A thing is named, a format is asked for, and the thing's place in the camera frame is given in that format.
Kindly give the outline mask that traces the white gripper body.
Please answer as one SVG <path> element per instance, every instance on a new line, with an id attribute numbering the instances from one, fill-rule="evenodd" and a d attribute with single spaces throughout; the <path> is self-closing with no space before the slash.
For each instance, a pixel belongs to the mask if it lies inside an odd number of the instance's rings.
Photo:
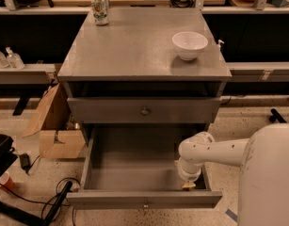
<path id="1" fill-rule="evenodd" d="M 177 161 L 178 174 L 184 182 L 188 183 L 196 182 L 201 175 L 201 168 L 202 164 L 196 165 L 190 163 L 184 160 L 182 157 L 180 157 Z"/>

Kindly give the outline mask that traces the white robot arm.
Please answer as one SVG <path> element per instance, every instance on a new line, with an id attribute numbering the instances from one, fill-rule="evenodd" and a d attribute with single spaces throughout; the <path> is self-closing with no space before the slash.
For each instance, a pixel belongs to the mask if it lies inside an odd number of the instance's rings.
<path id="1" fill-rule="evenodd" d="M 238 226 L 289 226 L 289 123 L 245 139 L 216 142 L 201 132 L 180 143 L 177 169 L 194 183 L 206 162 L 238 166 Z"/>

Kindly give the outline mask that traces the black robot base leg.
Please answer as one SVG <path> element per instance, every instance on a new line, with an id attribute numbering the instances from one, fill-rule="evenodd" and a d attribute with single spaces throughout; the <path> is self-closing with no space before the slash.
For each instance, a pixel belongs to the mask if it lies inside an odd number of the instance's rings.
<path id="1" fill-rule="evenodd" d="M 286 123 L 286 120 L 282 117 L 282 115 L 275 108 L 272 108 L 270 112 L 272 113 L 272 115 L 269 117 L 269 120 L 271 122 L 278 121 L 279 123 Z"/>

